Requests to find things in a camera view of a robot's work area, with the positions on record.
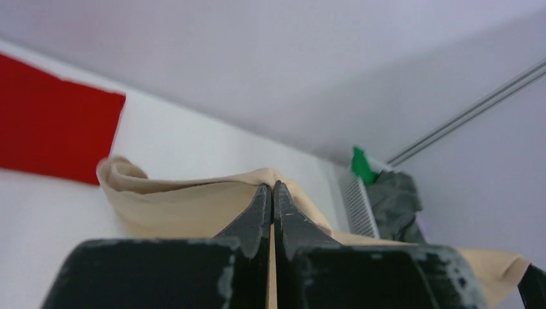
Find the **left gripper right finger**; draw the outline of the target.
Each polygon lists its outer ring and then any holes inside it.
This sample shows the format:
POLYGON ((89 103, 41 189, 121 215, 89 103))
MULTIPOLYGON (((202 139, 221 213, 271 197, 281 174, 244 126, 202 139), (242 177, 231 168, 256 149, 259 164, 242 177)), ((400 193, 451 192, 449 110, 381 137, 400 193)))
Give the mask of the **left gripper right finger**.
POLYGON ((343 245, 296 207, 283 182, 273 207, 280 308, 487 308, 453 248, 343 245))

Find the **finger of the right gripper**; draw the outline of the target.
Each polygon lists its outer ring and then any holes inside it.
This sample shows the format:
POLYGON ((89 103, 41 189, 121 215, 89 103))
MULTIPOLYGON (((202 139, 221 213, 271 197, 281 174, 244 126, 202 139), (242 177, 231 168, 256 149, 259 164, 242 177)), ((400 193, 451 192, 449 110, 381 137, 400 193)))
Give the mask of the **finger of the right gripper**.
POLYGON ((525 309, 546 309, 545 285, 545 271, 530 264, 518 284, 525 309))

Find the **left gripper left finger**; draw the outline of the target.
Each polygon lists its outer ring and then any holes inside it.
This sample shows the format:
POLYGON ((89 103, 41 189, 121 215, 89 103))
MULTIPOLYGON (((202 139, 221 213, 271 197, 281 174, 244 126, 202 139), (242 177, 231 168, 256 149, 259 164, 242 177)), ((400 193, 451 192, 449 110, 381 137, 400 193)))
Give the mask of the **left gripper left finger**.
POLYGON ((90 239, 62 264, 43 308, 266 308, 271 189, 212 238, 90 239))

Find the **beige t shirt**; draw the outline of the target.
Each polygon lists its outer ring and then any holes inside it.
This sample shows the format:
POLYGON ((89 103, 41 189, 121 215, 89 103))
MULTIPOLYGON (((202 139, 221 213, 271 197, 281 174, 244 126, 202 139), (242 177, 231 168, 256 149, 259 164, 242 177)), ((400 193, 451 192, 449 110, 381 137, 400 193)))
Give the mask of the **beige t shirt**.
POLYGON ((259 185, 287 185, 296 207, 344 245, 380 245, 378 239, 336 232, 299 184, 277 170, 202 180, 153 180, 122 156, 100 161, 97 179, 130 235, 140 238, 211 238, 251 203, 259 185))

